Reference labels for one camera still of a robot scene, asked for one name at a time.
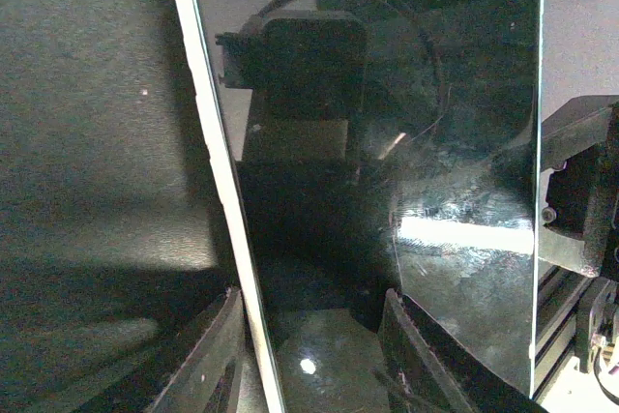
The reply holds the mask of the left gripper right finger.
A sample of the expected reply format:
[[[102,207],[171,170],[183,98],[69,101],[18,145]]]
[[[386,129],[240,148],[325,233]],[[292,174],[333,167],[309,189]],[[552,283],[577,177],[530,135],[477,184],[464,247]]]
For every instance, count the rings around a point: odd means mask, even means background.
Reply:
[[[392,412],[543,412],[394,289],[386,292],[378,337],[385,367],[376,379]]]

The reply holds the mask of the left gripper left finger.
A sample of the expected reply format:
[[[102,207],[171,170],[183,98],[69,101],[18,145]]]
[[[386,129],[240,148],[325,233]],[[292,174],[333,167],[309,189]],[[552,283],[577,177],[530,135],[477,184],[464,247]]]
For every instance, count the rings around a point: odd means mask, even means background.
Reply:
[[[178,360],[147,412],[234,412],[245,354],[242,292],[231,287],[178,336]]]

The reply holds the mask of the teal edged smartphone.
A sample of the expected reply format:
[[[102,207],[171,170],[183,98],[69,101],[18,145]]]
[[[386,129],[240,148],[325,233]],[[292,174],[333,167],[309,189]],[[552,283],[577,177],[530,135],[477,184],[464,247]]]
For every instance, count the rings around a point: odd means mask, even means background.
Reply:
[[[386,292],[531,398],[538,0],[198,0],[286,410],[392,412]]]

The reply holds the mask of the beige phone case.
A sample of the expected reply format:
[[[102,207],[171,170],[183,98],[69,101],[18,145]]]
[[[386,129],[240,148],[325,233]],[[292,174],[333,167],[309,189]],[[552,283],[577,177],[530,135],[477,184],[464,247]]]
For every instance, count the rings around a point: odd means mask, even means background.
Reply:
[[[192,72],[199,121],[210,165],[224,210],[236,269],[245,298],[251,337],[263,392],[271,412],[286,410],[280,377],[262,304],[259,279],[252,260],[242,197],[221,119],[219,97],[209,61],[198,0],[175,0],[188,65]]]

